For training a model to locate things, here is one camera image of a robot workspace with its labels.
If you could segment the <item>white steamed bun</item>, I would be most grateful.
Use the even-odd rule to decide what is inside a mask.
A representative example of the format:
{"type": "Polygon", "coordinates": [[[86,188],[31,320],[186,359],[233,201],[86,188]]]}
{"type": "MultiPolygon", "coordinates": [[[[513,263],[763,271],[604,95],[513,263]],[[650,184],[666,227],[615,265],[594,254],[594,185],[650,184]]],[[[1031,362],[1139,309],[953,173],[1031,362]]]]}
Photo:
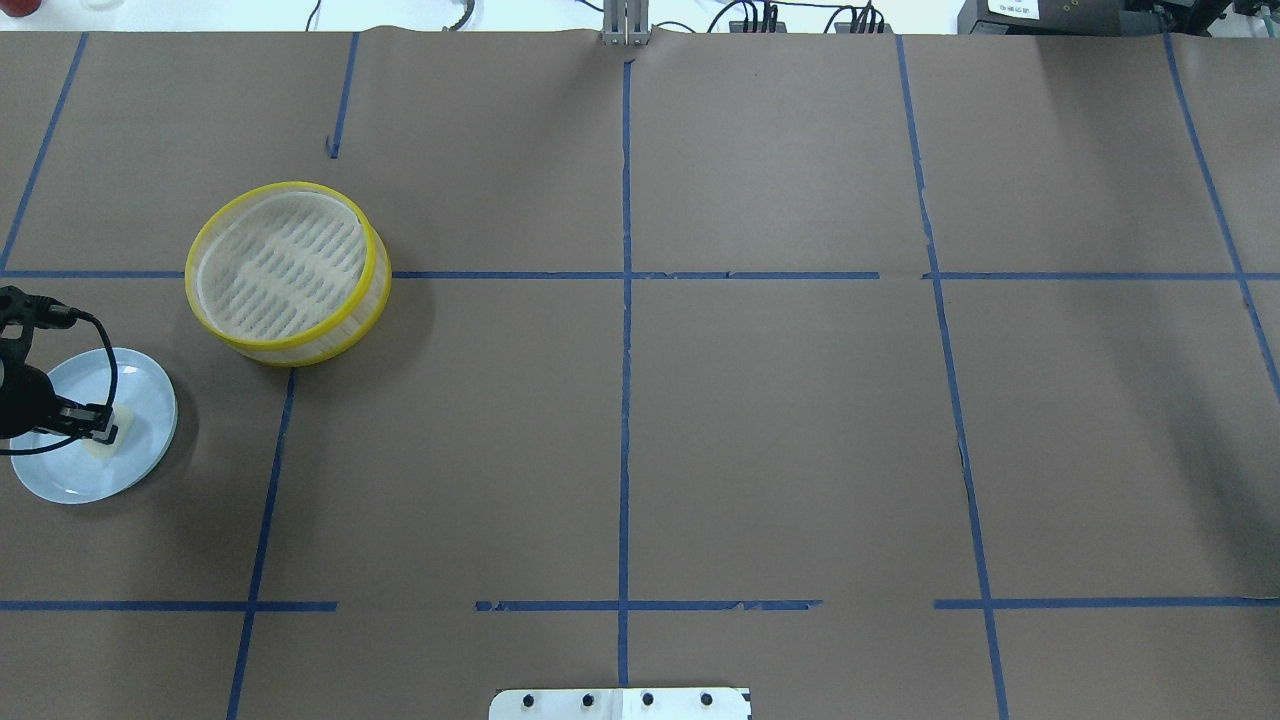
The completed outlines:
{"type": "Polygon", "coordinates": [[[136,424],[136,413],[123,404],[115,404],[111,409],[110,432],[102,438],[93,437],[82,442],[88,456],[101,462],[116,457],[127,446],[136,424]]]}

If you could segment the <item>white steamer liner cloth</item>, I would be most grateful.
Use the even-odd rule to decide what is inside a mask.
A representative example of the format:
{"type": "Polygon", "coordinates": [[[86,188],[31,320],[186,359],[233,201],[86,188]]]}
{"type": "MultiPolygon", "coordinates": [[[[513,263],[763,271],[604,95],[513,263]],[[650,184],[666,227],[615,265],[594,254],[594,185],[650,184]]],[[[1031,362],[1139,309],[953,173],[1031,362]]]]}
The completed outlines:
{"type": "Polygon", "coordinates": [[[333,315],[364,274],[355,211],[328,193],[287,190],[234,208],[201,242],[196,307],[243,341],[289,338],[333,315]]]}

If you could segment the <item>yellow bamboo steamer basket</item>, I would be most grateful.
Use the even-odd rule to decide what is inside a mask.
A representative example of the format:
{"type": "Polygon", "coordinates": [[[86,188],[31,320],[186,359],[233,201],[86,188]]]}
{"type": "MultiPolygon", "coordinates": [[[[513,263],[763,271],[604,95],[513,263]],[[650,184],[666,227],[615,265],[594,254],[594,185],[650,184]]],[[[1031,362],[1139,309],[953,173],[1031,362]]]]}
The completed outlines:
{"type": "Polygon", "coordinates": [[[196,234],[189,247],[186,269],[186,297],[197,322],[211,334],[216,336],[238,354],[269,366],[307,366],[333,359],[358,343],[378,323],[390,295],[392,269],[387,246],[371,222],[351,199],[325,184],[305,181],[289,181],[266,184],[250,192],[242,193],[219,209],[196,234]],[[215,331],[209,323],[204,311],[196,307],[195,288],[192,275],[198,249],[211,231],[220,224],[220,219],[234,208],[248,202],[252,199],[266,195],[282,193],[287,190],[308,190],[319,193],[328,193],[340,200],[351,208],[364,228],[366,240],[366,258],[364,274],[356,284],[355,292],[348,300],[328,319],[289,338],[269,342],[243,341],[220,331],[215,331]]]}

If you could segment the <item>light blue plate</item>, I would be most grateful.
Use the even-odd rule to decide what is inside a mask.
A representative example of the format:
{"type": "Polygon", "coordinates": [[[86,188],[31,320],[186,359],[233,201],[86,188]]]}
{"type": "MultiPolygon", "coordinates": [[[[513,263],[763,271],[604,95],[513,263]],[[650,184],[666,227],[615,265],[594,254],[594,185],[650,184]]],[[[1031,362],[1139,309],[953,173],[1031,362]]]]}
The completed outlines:
{"type": "MultiPolygon", "coordinates": [[[[123,404],[136,413],[136,424],[124,450],[101,462],[84,451],[83,439],[46,454],[10,456],[20,483],[54,503],[91,503],[140,483],[157,469],[177,432],[178,410],[173,383],[152,357],[132,348],[115,348],[116,392],[111,406],[123,404]]],[[[65,360],[50,372],[54,391],[70,400],[105,404],[110,373],[104,350],[65,360]]],[[[10,441],[14,450],[40,448],[61,442],[56,436],[31,432],[10,441]]]]}

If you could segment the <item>black computer box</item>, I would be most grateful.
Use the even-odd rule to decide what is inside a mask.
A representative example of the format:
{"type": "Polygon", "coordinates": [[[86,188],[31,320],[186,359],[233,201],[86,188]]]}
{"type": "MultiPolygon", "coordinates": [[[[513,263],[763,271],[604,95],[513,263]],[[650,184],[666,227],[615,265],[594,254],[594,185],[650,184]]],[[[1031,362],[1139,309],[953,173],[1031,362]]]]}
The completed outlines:
{"type": "Polygon", "coordinates": [[[1179,31],[1193,1],[965,1],[957,35],[1133,37],[1179,31]]]}

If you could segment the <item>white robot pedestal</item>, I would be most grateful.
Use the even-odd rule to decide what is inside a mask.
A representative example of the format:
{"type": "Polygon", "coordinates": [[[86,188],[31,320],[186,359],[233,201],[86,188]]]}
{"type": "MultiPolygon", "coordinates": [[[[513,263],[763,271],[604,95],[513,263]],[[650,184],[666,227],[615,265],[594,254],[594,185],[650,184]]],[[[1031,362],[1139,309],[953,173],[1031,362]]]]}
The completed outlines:
{"type": "Polygon", "coordinates": [[[489,719],[751,719],[732,687],[558,688],[498,692],[489,719]]]}

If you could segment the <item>aluminium frame post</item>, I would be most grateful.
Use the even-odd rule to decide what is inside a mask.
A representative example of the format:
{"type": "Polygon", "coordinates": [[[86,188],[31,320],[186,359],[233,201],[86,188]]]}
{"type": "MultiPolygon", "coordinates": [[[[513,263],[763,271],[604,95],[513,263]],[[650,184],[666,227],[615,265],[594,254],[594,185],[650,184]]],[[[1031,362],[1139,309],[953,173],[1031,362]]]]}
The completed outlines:
{"type": "Polygon", "coordinates": [[[602,42],[605,46],[644,46],[652,40],[648,0],[604,0],[602,9],[602,42]]]}

